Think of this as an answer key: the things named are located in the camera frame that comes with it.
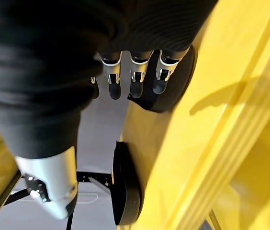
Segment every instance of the black fabric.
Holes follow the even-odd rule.
[[[40,158],[75,145],[89,78],[101,73],[95,53],[183,51],[215,3],[0,0],[0,133],[11,153]]]
[[[121,6],[0,0],[0,134],[12,154],[43,158],[76,145],[89,79],[102,70],[93,56],[127,30]]]
[[[193,42],[217,0],[138,1],[129,32],[115,39],[104,50],[184,51]]]

